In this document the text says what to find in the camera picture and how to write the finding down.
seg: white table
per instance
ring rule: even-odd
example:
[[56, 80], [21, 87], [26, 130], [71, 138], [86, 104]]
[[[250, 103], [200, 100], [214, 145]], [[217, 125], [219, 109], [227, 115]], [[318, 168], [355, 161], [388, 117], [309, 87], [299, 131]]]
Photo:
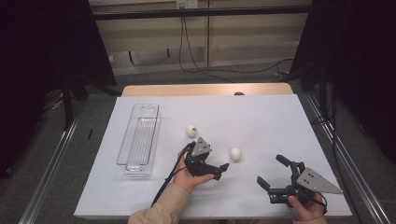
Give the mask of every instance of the white table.
[[[131, 178], [116, 164], [123, 135], [135, 104], [159, 104], [162, 124], [153, 173]], [[118, 98], [92, 171], [75, 212], [85, 218], [127, 218], [150, 207], [172, 170], [177, 153], [192, 141], [186, 127], [194, 124], [212, 146], [206, 162], [230, 163], [220, 181], [199, 186], [182, 218], [292, 217], [285, 204], [270, 204], [258, 175], [271, 188], [290, 184], [290, 168], [276, 160], [281, 154], [303, 161], [338, 186], [297, 95], [171, 96]], [[243, 157], [233, 162], [229, 150], [239, 147]], [[344, 195], [324, 194], [328, 217], [351, 216]]]

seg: black cable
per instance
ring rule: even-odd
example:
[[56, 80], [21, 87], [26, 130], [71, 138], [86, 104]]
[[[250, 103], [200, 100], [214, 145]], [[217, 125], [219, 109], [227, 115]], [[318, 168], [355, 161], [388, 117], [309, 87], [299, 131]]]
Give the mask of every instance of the black cable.
[[[194, 72], [193, 72], [193, 71], [188, 71], [188, 70], [184, 69], [183, 66], [181, 65], [181, 61], [180, 61], [180, 58], [181, 58], [181, 57], [180, 57], [180, 54], [181, 54], [181, 46], [182, 46], [182, 44], [183, 44], [184, 27], [186, 27], [186, 38], [187, 38], [187, 43], [188, 43], [188, 45], [189, 45], [190, 56], [191, 56], [191, 58], [192, 58], [192, 62], [193, 62], [193, 64], [194, 64], [194, 66], [198, 69], [198, 71], [194, 71]], [[229, 80], [229, 79], [227, 79], [227, 78], [218, 77], [218, 76], [214, 76], [214, 75], [210, 75], [210, 74], [208, 74], [208, 73], [205, 73], [203, 70], [201, 70], [201, 69], [198, 67], [198, 65], [196, 64], [196, 62], [195, 62], [195, 60], [194, 60], [194, 57], [192, 56], [191, 45], [190, 45], [190, 40], [189, 40], [189, 35], [188, 35], [188, 33], [187, 33], [186, 18], [184, 18], [184, 17], [181, 18], [181, 38], [180, 38], [180, 48], [179, 48], [179, 50], [178, 50], [178, 64], [179, 64], [181, 70], [183, 70], [183, 71], [185, 71], [185, 72], [188, 72], [188, 73], [200, 72], [200, 73], [202, 73], [202, 74], [204, 74], [204, 75], [206, 75], [206, 76], [209, 76], [209, 77], [215, 77], [215, 78], [219, 78], [219, 79], [222, 79], [222, 80], [224, 80], [224, 81], [227, 81], [227, 82], [234, 83], [233, 81], [231, 81], [231, 80]]]
[[[329, 113], [330, 110], [331, 110], [333, 107], [334, 107], [334, 105], [333, 105], [333, 97], [332, 97], [331, 101], [329, 102], [329, 105], [327, 106], [327, 113]], [[335, 112], [332, 112], [332, 115], [331, 115], [331, 116], [328, 116], [327, 118], [326, 118], [325, 116], [320, 115], [320, 116], [318, 116], [317, 118], [315, 118], [314, 120], [310, 121], [310, 123], [311, 123], [311, 125], [312, 125], [312, 124], [328, 123], [328, 122], [330, 122], [330, 121], [333, 119], [334, 113], [335, 113]]]
[[53, 98], [55, 98], [56, 96], [58, 96], [59, 93], [61, 93], [61, 92], [62, 92], [62, 90], [60, 90], [60, 91], [52, 91], [52, 92], [49, 94], [49, 96], [46, 98], [46, 102], [52, 100]]
[[[205, 72], [231, 72], [231, 73], [241, 73], [241, 74], [254, 74], [254, 73], [265, 72], [265, 71], [268, 71], [268, 70], [270, 70], [270, 69], [276, 67], [276, 68], [277, 68], [277, 71], [278, 71], [278, 73], [279, 73], [278, 66], [279, 66], [281, 63], [286, 62], [286, 61], [293, 61], [293, 59], [283, 59], [283, 60], [277, 62], [276, 64], [274, 64], [274, 65], [272, 65], [272, 66], [270, 66], [270, 67], [267, 67], [267, 68], [264, 68], [264, 69], [261, 69], [261, 70], [256, 70], [256, 71], [237, 71], [237, 70], [229, 70], [229, 69], [202, 69], [202, 68], [198, 67], [198, 65], [196, 64], [196, 62], [195, 62], [195, 60], [194, 60], [194, 58], [193, 58], [192, 52], [191, 52], [191, 44], [190, 44], [189, 35], [188, 35], [188, 29], [187, 29], [186, 18], [184, 18], [184, 17], [181, 18], [181, 22], [182, 22], [182, 26], [181, 26], [180, 47], [179, 47], [179, 51], [178, 51], [178, 62], [179, 62], [180, 68], [181, 68], [183, 71], [185, 71], [185, 72], [188, 72], [188, 73], [198, 73], [198, 72], [199, 72], [199, 73], [202, 73], [202, 74], [207, 75], [207, 76], [210, 76], [210, 77], [220, 78], [220, 79], [223, 79], [223, 80], [225, 80], [225, 81], [228, 81], [228, 82], [232, 82], [232, 83], [233, 83], [233, 81], [231, 81], [231, 80], [229, 80], [229, 79], [226, 79], [226, 78], [223, 78], [223, 77], [217, 77], [217, 76], [214, 76], [214, 75], [210, 75], [210, 74], [205, 73]], [[191, 58], [192, 58], [192, 62], [193, 62], [193, 64], [194, 64], [195, 68], [197, 68], [197, 71], [188, 71], [188, 70], [186, 70], [185, 68], [183, 68], [183, 66], [181, 65], [181, 61], [180, 61], [180, 58], [181, 58], [181, 55], [180, 55], [180, 54], [181, 54], [181, 53], [180, 53], [180, 52], [181, 52], [181, 47], [182, 47], [182, 43], [183, 43], [184, 28], [186, 29], [186, 39], [187, 39], [187, 43], [188, 43], [188, 46], [189, 46], [190, 56], [191, 56]]]
[[181, 158], [184, 158], [184, 154], [186, 154], [186, 152], [187, 152], [188, 150], [190, 150], [190, 148], [191, 148], [192, 146], [194, 146], [194, 144], [195, 144], [195, 142], [189, 143], [189, 144], [187, 144], [187, 145], [183, 148], [183, 150], [181, 150], [180, 155], [179, 155], [178, 158], [177, 158], [177, 162], [176, 162], [174, 168], [172, 169], [172, 171], [171, 171], [171, 173], [169, 174], [169, 176], [165, 179], [165, 182], [163, 183], [163, 185], [161, 186], [161, 188], [160, 188], [160, 190], [158, 191], [157, 195], [155, 196], [154, 201], [153, 201], [152, 204], [151, 204], [151, 207], [152, 207], [152, 205], [154, 205], [154, 204], [158, 201], [158, 199], [160, 198], [161, 194], [163, 194], [163, 191], [166, 189], [166, 186], [168, 186], [169, 182], [171, 182], [173, 176], [174, 176], [177, 172], [179, 172], [180, 170], [182, 170], [182, 169], [185, 168], [185, 167], [184, 167], [184, 168], [181, 168], [181, 169], [179, 169], [179, 170], [177, 170], [177, 171], [175, 172], [175, 170], [176, 170], [176, 168], [177, 168], [177, 166], [178, 166], [178, 163], [180, 162]]
[[59, 105], [63, 103], [63, 101], [64, 101], [64, 97], [63, 97], [63, 95], [61, 94], [61, 95], [59, 96], [58, 100], [57, 100], [52, 106], [50, 106], [50, 107], [48, 107], [48, 108], [43, 108], [43, 113], [46, 112], [46, 111], [48, 111], [48, 110], [58, 108]]
[[316, 199], [311, 199], [314, 203], [320, 204], [323, 207], [323, 215], [325, 215], [328, 211], [327, 211], [327, 200], [326, 198], [323, 196], [323, 194], [319, 193], [319, 195], [323, 198], [324, 203], [321, 203], [320, 201], [316, 200]]
[[276, 73], [277, 73], [277, 77], [275, 77], [274, 80], [273, 80], [272, 82], [277, 82], [277, 80], [278, 80], [279, 77], [280, 77], [279, 66], [278, 66], [277, 63], [276, 63]]

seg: hand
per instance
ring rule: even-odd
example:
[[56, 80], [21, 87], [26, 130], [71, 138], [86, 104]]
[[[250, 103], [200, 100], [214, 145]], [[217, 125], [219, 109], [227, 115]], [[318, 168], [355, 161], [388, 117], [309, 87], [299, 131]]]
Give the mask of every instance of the hand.
[[200, 184], [204, 184], [215, 177], [214, 175], [192, 176], [186, 167], [184, 158], [181, 158], [178, 163], [177, 171], [178, 172], [174, 176], [173, 183], [183, 188], [188, 193], [192, 193], [195, 187]]
[[[294, 196], [289, 196], [289, 202], [291, 206], [297, 212], [297, 221], [311, 221], [317, 219], [319, 217], [323, 217], [323, 206], [318, 203], [309, 203], [304, 206], [298, 201], [298, 199]], [[314, 199], [318, 202], [322, 202], [321, 196], [318, 193], [315, 193]]]

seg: sleeve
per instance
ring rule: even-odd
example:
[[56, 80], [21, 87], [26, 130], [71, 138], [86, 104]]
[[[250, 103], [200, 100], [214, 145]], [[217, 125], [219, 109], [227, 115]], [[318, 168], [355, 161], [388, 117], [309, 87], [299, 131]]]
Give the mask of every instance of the sleeve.
[[327, 221], [324, 217], [319, 217], [317, 219], [311, 221], [294, 221], [293, 224], [327, 224]]
[[128, 224], [177, 224], [187, 206], [190, 194], [176, 184], [169, 184], [152, 207], [140, 210], [129, 217]]

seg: clear plastic container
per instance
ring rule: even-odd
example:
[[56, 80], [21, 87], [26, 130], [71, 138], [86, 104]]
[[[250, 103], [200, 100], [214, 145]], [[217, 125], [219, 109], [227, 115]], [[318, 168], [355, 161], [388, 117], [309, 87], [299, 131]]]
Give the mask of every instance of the clear plastic container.
[[134, 105], [117, 160], [125, 174], [151, 175], [160, 124], [158, 105]]

